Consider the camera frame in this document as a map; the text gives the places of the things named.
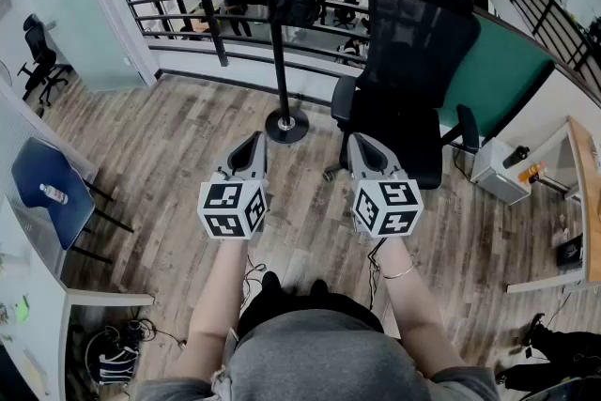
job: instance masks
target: white table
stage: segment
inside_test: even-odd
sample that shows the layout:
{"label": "white table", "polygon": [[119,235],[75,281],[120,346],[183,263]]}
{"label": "white table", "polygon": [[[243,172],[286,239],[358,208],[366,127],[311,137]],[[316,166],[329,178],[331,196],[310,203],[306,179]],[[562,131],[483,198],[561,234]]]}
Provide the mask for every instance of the white table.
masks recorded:
{"label": "white table", "polygon": [[580,192],[582,211],[582,268],[570,270],[565,274],[546,279],[529,281],[507,286],[507,292],[525,292],[564,285],[563,292],[574,292],[597,286],[601,282],[601,175],[594,168],[593,154],[590,149],[591,135],[572,117],[568,117],[549,139],[538,147],[526,161],[527,165],[545,159],[546,154],[558,146],[565,138],[569,139],[578,185],[570,191],[566,199]]}
{"label": "white table", "polygon": [[0,302],[9,306],[23,296],[27,319],[0,326],[8,356],[40,400],[65,401],[65,351],[71,307],[147,306],[148,294],[113,294],[69,289],[46,267],[4,197],[0,207],[0,252],[23,259],[23,267],[0,274]]}

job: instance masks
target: blue chair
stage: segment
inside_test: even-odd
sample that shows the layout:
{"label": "blue chair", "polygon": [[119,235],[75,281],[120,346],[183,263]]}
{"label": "blue chair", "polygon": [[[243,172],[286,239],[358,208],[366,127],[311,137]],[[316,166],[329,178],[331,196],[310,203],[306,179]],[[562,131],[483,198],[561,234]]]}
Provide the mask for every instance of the blue chair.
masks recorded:
{"label": "blue chair", "polygon": [[[60,150],[34,137],[30,137],[23,144],[12,164],[11,172],[23,203],[28,208],[48,209],[60,245],[65,251],[71,249],[76,253],[113,264],[113,261],[106,257],[92,254],[74,245],[82,231],[91,232],[85,225],[92,214],[133,232],[130,227],[97,209],[88,189],[109,201],[114,201],[110,195],[83,180]],[[40,190],[40,184],[52,186],[65,193],[68,197],[67,204],[49,198]]]}

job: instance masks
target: white cube with markers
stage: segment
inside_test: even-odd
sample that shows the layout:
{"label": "white cube with markers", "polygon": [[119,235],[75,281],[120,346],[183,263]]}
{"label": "white cube with markers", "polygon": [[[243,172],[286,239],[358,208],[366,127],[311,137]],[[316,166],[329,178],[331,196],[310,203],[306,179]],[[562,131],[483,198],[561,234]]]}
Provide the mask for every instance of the white cube with markers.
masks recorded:
{"label": "white cube with markers", "polygon": [[413,179],[360,180],[353,203],[355,221],[376,239],[408,236],[423,210]]}
{"label": "white cube with markers", "polygon": [[262,180],[203,182],[198,216],[212,239],[250,239],[267,212]]}

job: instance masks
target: green board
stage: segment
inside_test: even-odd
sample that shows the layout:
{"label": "green board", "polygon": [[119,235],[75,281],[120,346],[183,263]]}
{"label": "green board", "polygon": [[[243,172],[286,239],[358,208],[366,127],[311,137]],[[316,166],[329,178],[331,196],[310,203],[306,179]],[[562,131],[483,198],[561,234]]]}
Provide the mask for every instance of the green board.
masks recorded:
{"label": "green board", "polygon": [[471,108],[487,136],[509,113],[553,58],[505,27],[476,16],[480,37],[463,59],[439,109],[440,124],[457,123],[457,104]]}

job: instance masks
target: orange bottle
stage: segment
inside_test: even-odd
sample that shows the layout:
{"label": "orange bottle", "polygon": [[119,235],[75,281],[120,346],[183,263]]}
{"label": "orange bottle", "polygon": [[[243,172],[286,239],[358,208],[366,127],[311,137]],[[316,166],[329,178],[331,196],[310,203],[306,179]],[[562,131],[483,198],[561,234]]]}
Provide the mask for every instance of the orange bottle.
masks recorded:
{"label": "orange bottle", "polygon": [[525,171],[519,173],[519,176],[517,176],[517,180],[519,180],[520,182],[523,182],[524,184],[527,184],[529,178],[531,178],[532,176],[543,171],[544,168],[545,168],[544,162],[540,162],[538,164],[533,164]]}

